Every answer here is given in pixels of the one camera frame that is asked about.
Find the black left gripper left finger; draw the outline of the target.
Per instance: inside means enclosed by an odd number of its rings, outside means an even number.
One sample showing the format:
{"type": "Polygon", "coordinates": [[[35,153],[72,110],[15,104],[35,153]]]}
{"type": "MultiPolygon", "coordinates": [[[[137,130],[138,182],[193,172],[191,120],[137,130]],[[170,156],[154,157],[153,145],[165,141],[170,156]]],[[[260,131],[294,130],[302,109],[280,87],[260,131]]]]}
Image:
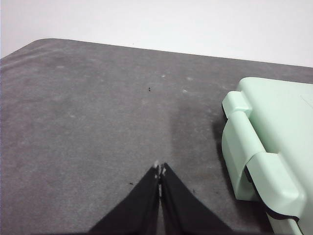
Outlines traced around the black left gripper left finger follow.
{"type": "Polygon", "coordinates": [[[159,207],[159,164],[155,162],[132,191],[90,230],[93,235],[156,233],[159,207]]]}

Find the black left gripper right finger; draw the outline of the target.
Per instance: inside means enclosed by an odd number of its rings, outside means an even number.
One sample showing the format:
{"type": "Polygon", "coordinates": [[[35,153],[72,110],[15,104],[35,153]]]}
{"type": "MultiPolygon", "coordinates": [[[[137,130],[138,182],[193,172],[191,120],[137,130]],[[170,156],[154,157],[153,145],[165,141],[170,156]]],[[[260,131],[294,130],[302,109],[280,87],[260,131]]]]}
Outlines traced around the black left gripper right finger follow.
{"type": "Polygon", "coordinates": [[[168,235],[228,235],[234,231],[199,201],[167,163],[161,167],[161,204],[168,235]]]}

